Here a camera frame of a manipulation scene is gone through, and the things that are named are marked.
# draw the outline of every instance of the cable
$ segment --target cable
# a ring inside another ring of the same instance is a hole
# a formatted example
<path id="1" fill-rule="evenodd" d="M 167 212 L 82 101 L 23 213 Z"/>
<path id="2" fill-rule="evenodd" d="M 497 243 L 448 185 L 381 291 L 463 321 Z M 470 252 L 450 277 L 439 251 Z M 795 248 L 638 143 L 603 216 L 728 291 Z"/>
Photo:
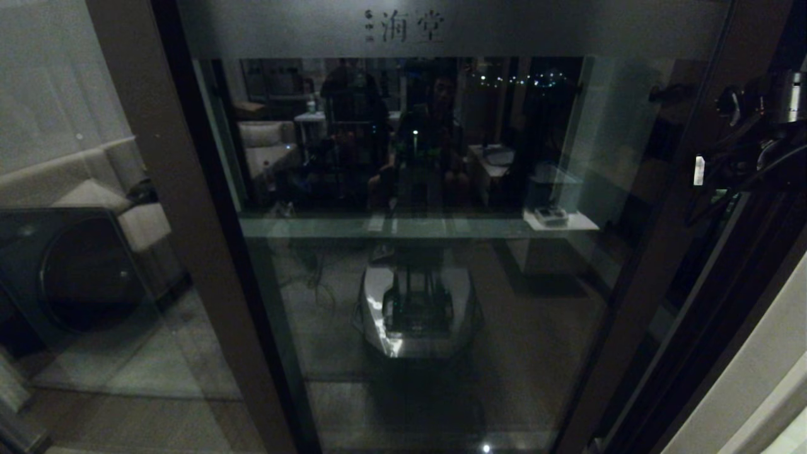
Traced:
<path id="1" fill-rule="evenodd" d="M 722 196 L 717 202 L 710 205 L 708 208 L 706 208 L 699 215 L 695 216 L 693 219 L 686 220 L 685 225 L 687 227 L 692 227 L 693 225 L 697 224 L 698 222 L 700 222 L 704 218 L 706 218 L 708 216 L 712 216 L 716 211 L 719 211 L 719 210 L 725 208 L 729 204 L 731 199 L 734 198 L 735 195 L 737 195 L 738 193 L 743 192 L 746 189 L 748 189 L 748 187 L 750 187 L 753 182 L 755 182 L 756 180 L 762 178 L 763 175 L 765 175 L 767 172 L 773 170 L 774 168 L 779 166 L 779 164 L 781 164 L 782 162 L 787 161 L 791 156 L 793 156 L 796 153 L 799 153 L 803 149 L 807 149 L 807 145 L 802 145 L 800 147 L 797 147 L 795 149 L 792 149 L 792 150 L 788 151 L 787 153 L 782 155 L 781 158 L 776 159 L 774 162 L 771 162 L 771 164 L 768 165 L 767 167 L 765 167 L 764 169 L 762 169 L 762 170 L 756 172 L 755 174 L 753 174 L 749 179 L 747 179 L 742 184 L 740 184 L 736 189 L 734 189 L 731 192 L 729 192 L 729 193 L 725 194 L 724 196 Z"/>

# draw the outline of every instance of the floor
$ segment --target floor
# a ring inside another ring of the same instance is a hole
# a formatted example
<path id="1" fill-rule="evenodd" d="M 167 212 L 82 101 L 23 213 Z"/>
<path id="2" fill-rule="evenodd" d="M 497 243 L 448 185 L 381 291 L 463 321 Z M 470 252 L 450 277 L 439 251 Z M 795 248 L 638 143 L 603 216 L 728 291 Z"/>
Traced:
<path id="1" fill-rule="evenodd" d="M 501 241 L 453 244 L 445 261 L 469 268 L 484 326 L 452 360 L 395 362 L 349 321 L 373 245 L 272 247 L 327 450 L 550 445 L 604 311 L 582 280 L 525 275 Z M 193 289 L 130 330 L 113 347 L 100 347 L 110 334 L 85 338 L 31 374 L 24 415 L 56 454 L 264 452 Z"/>

